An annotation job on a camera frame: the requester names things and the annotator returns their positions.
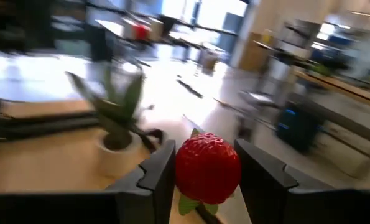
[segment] strawberry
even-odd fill
[[[186,140],[175,158],[175,182],[191,200],[223,203],[240,183],[240,159],[232,146],[211,133]]]

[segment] red object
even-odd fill
[[[175,182],[182,194],[210,205],[223,203],[240,183],[240,158],[211,133],[184,142],[175,158]]]
[[[149,29],[147,28],[147,26],[143,24],[137,24],[135,26],[135,31],[137,40],[147,40],[147,36],[149,34]]]

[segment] potted plant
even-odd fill
[[[139,154],[144,154],[144,146],[150,152],[155,151],[155,145],[148,136],[156,137],[159,144],[162,143],[161,130],[143,131],[136,126],[135,114],[144,79],[142,68],[137,67],[138,71],[130,76],[127,88],[119,89],[113,85],[111,66],[108,65],[101,80],[104,96],[93,92],[81,77],[67,72],[80,95],[92,104],[100,125],[106,131],[96,144],[99,168],[104,175],[121,177],[131,171],[141,162]]]

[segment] green plant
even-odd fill
[[[145,146],[151,151],[154,151],[155,147],[147,138],[147,135],[157,137],[159,143],[162,142],[162,131],[155,129],[144,132],[136,126],[137,117],[135,117],[135,112],[141,97],[144,78],[140,66],[138,66],[138,71],[133,76],[126,91],[119,93],[112,83],[111,66],[109,65],[101,80],[104,88],[104,98],[93,92],[84,79],[67,72],[73,86],[84,99],[93,105],[100,125],[108,132],[103,143],[110,150],[120,150],[130,145],[132,142],[130,131],[138,134]]]

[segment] white plant pot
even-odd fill
[[[111,151],[103,144],[106,135],[107,133],[100,135],[96,143],[99,171],[102,175],[120,179],[144,160],[142,140],[137,134],[131,133],[132,143],[128,147]]]

